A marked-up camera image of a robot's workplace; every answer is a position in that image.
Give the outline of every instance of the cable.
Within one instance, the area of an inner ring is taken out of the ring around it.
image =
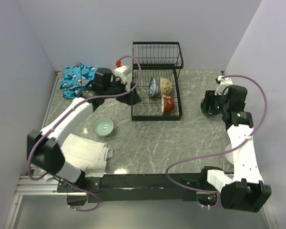
[[[40,179],[42,179],[46,174],[48,174],[48,173],[45,173],[45,174],[41,175],[40,177],[33,177],[30,168],[31,168],[31,163],[32,163],[32,159],[33,159],[35,150],[37,149],[37,147],[39,146],[39,144],[40,144],[46,137],[48,137],[49,134],[50,134],[51,132],[53,132],[54,129],[55,129],[57,126],[59,126],[60,123],[62,123],[63,120],[66,119],[66,117],[68,117],[73,111],[75,111],[75,109],[76,109],[77,107],[79,107],[80,105],[84,104],[85,102],[90,102],[90,101],[92,101],[92,100],[94,100],[94,99],[107,99],[107,98],[117,98],[117,97],[120,97],[120,96],[124,96],[124,95],[126,95],[126,94],[132,92],[132,91],[137,87],[137,85],[139,84],[139,82],[140,82],[140,80],[141,80],[141,76],[142,76],[140,63],[139,63],[138,59],[136,59],[136,58],[134,58],[134,57],[132,57],[132,56],[129,56],[129,55],[122,56],[117,62],[120,62],[120,61],[121,61],[122,59],[124,59],[124,58],[132,58],[133,60],[136,61],[137,65],[138,65],[138,68],[139,68],[139,79],[138,79],[138,81],[135,83],[135,85],[134,85],[129,91],[124,92],[124,93],[122,93],[122,94],[116,94],[116,95],[97,95],[97,96],[92,96],[92,97],[90,97],[90,98],[87,98],[87,99],[85,99],[85,100],[79,102],[78,104],[76,104],[76,105],[75,105],[72,109],[70,109],[60,120],[58,120],[58,122],[57,122],[56,124],[54,124],[54,126],[53,126],[53,128],[52,128],[51,130],[49,130],[49,131],[46,132],[43,136],[41,136],[41,138],[36,142],[36,144],[33,146],[32,150],[30,151],[30,154],[29,154],[29,157],[28,157],[28,175],[29,175],[29,177],[30,177],[32,180],[40,180]],[[96,205],[95,207],[93,207],[92,209],[86,209],[86,210],[77,209],[77,211],[91,211],[91,210],[96,209],[96,208],[99,206],[99,204],[100,204],[100,199],[99,199],[99,197],[98,197],[96,194],[94,194],[94,193],[92,193],[92,192],[89,192],[89,191],[87,191],[87,190],[83,190],[83,189],[81,189],[81,188],[78,188],[78,187],[72,185],[72,184],[71,184],[69,181],[67,181],[67,180],[65,180],[65,181],[66,181],[66,182],[68,183],[68,185],[70,185],[71,187],[73,187],[73,188],[75,188],[75,189],[77,189],[77,190],[79,190],[79,191],[83,191],[83,192],[86,192],[86,193],[88,193],[88,194],[90,194],[90,195],[93,195],[93,196],[95,196],[95,197],[97,198],[97,200],[98,200],[97,205]]]
[[[257,131],[258,129],[261,127],[261,125],[263,124],[264,120],[265,120],[265,117],[266,117],[266,114],[267,114],[267,109],[268,109],[268,103],[267,103],[267,98],[266,98],[266,94],[263,90],[263,88],[253,79],[251,79],[250,77],[248,76],[244,76],[244,75],[226,75],[224,77],[222,77],[222,79],[225,79],[225,78],[232,78],[232,77],[239,77],[239,78],[244,78],[244,79],[247,79],[247,80],[250,80],[251,82],[253,82],[258,88],[259,90],[261,91],[262,95],[263,95],[263,98],[264,98],[264,112],[263,112],[263,116],[261,118],[261,121],[257,124],[256,128],[253,129],[253,131],[251,132],[251,134],[249,134],[249,137],[253,136]],[[207,192],[207,193],[214,193],[214,192],[218,192],[218,191],[210,191],[210,190],[203,190],[203,189],[198,189],[198,188],[193,188],[193,187],[188,187],[186,185],[183,185],[177,181],[175,181],[174,179],[172,179],[168,173],[168,171],[170,170],[170,168],[174,167],[175,165],[178,165],[178,164],[182,164],[184,162],[188,162],[188,161],[192,161],[192,160],[196,160],[196,159],[201,159],[201,158],[206,158],[206,157],[213,157],[213,156],[220,156],[220,155],[224,155],[224,154],[227,154],[227,153],[231,153],[239,148],[241,148],[244,144],[247,143],[247,141],[249,140],[249,138],[247,138],[245,141],[243,141],[240,145],[238,145],[237,147],[233,148],[233,149],[229,149],[227,151],[222,151],[222,152],[219,152],[219,153],[216,153],[216,154],[208,154],[208,155],[201,155],[201,156],[194,156],[194,157],[190,157],[190,158],[187,158],[187,159],[184,159],[184,160],[180,160],[180,161],[177,161],[173,164],[171,164],[169,167],[167,167],[165,173],[166,173],[166,176],[167,178],[172,181],[173,183],[175,183],[176,185],[180,186],[180,187],[184,187],[186,189],[189,189],[189,190],[192,190],[192,191],[200,191],[200,192]]]
[[[218,206],[220,206],[221,205],[221,203],[216,203],[215,205],[203,205],[203,204],[201,204],[201,203],[198,203],[197,204],[198,206],[200,206],[201,208],[215,208],[215,207],[218,207]]]
[[[60,183],[60,182],[61,182],[59,179],[57,179],[57,178],[56,178],[56,176],[53,176],[53,179],[54,179],[54,180],[57,180],[57,181],[58,181],[58,183]]]
[[[227,86],[227,87],[224,88],[224,90],[223,90],[223,92],[222,92],[222,95],[225,94],[225,91],[226,91],[228,88],[229,88],[229,86]]]

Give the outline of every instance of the gray marble surface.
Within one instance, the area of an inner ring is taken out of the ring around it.
[[[107,99],[89,117],[74,129],[73,134],[98,142],[107,142],[114,149],[108,159],[106,173],[150,174],[164,173],[172,163],[197,155],[225,150],[230,143],[225,124],[218,115],[206,118],[200,111],[200,102],[206,90],[215,90],[215,78],[220,72],[181,71],[179,89],[183,116],[180,121],[131,121],[131,107],[115,99]],[[59,89],[61,75],[54,86],[46,125],[59,116],[71,100],[62,97]],[[100,117],[111,118],[115,124],[109,137],[98,137],[92,129]],[[204,166],[216,166],[232,172],[225,156],[208,157],[173,167],[172,173],[200,172]]]

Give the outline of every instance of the dish rack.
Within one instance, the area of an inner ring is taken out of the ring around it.
[[[178,86],[183,57],[179,42],[133,42],[133,56],[141,66],[141,81],[136,91],[141,102],[132,106],[132,121],[178,121],[182,116],[182,106]],[[161,97],[150,98],[148,94],[151,77],[167,78],[172,82],[170,96],[174,99],[174,109],[162,114]],[[138,81],[139,68],[133,61],[133,82]]]

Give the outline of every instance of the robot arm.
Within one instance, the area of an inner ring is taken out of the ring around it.
[[[202,111],[208,116],[223,115],[232,148],[248,141],[233,151],[234,177],[230,179],[220,169],[207,171],[207,182],[221,193],[224,208],[258,212],[271,195],[269,185],[264,185],[259,172],[253,138],[253,120],[249,112],[245,112],[244,87],[233,85],[230,78],[216,80],[219,86],[216,91],[206,91],[201,103]]]
[[[78,187],[85,187],[85,173],[65,160],[61,151],[61,146],[71,131],[85,117],[89,116],[103,104],[104,99],[84,102],[59,123],[55,129],[53,127],[66,113],[74,109],[78,103],[82,103],[83,100],[92,97],[95,93],[100,95],[114,95],[126,92],[126,72],[128,69],[129,68],[126,66],[119,66],[112,72],[110,69],[99,68],[95,73],[95,78],[87,83],[85,88],[78,94],[78,97],[73,100],[71,105],[56,120],[41,131],[32,130],[28,134],[27,139],[27,157],[36,142],[43,135],[52,130],[37,147],[32,163],[52,175],[59,176],[74,183]],[[134,90],[126,96],[117,98],[117,100],[132,105],[139,102],[141,99]]]

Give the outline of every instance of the white towel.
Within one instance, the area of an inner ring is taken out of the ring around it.
[[[107,143],[95,142],[73,134],[66,138],[61,150],[66,161],[83,170],[86,177],[103,177],[106,160],[113,154],[113,149],[108,148]],[[52,177],[52,175],[46,175],[44,179],[48,180]]]

